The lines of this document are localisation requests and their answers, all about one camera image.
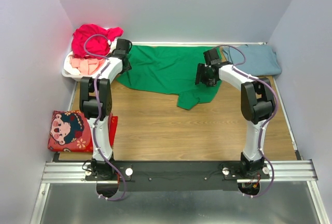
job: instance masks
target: wooden tabletop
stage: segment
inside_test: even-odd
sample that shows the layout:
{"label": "wooden tabletop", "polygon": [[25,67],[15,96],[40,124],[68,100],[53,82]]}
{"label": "wooden tabletop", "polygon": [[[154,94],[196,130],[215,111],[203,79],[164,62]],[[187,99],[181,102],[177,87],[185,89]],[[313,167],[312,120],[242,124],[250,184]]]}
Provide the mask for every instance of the wooden tabletop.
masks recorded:
{"label": "wooden tabletop", "polygon": [[[240,92],[227,82],[212,102],[191,110],[176,106],[177,95],[133,90],[117,81],[111,89],[112,112],[119,117],[116,160],[239,160],[247,126]],[[79,110],[79,84],[72,110]],[[296,160],[281,107],[268,125],[264,151],[271,160]],[[62,160],[90,158],[91,154],[60,155]]]}

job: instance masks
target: blue-gray cloth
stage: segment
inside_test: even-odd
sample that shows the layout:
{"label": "blue-gray cloth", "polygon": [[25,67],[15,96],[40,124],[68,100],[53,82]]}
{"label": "blue-gray cloth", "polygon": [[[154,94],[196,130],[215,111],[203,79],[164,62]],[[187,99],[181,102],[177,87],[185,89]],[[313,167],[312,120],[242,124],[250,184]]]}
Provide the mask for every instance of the blue-gray cloth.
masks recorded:
{"label": "blue-gray cloth", "polygon": [[[269,45],[241,45],[237,47],[246,56],[247,61],[243,65],[237,66],[238,69],[253,76],[278,75],[281,68],[276,62],[276,54]],[[243,61],[240,52],[233,48],[224,47],[223,53],[227,61],[233,64]]]}

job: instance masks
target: green towel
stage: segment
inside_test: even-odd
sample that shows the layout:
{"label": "green towel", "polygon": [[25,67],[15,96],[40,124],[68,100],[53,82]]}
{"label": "green towel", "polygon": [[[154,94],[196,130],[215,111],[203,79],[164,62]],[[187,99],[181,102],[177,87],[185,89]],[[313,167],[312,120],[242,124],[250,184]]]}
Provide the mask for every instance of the green towel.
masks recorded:
{"label": "green towel", "polygon": [[117,80],[128,88],[166,94],[178,94],[177,105],[191,109],[208,103],[216,95],[215,87],[195,85],[198,63],[205,63],[203,52],[211,47],[133,46],[129,61],[132,69]]}

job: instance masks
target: wall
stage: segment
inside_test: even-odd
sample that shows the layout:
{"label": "wall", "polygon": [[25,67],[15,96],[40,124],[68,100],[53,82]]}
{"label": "wall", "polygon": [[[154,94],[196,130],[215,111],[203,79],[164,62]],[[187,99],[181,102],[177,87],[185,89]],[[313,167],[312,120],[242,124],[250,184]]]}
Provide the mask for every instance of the wall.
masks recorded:
{"label": "wall", "polygon": [[0,222],[29,223],[50,119],[73,82],[60,71],[72,25],[59,0],[0,0]]}
{"label": "wall", "polygon": [[331,0],[293,0],[269,43],[282,67],[277,83],[298,149],[313,159],[332,219]]}
{"label": "wall", "polygon": [[120,26],[131,41],[268,41],[291,0],[60,0],[74,27]]}

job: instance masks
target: dark gray panel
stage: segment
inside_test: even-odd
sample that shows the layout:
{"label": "dark gray panel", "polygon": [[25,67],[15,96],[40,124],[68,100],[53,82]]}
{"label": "dark gray panel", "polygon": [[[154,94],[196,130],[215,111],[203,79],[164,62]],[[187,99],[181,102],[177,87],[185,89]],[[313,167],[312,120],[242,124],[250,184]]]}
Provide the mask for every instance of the dark gray panel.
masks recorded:
{"label": "dark gray panel", "polygon": [[256,199],[236,191],[130,192],[121,202],[98,199],[93,184],[52,185],[44,224],[319,223],[306,182],[276,182]]}

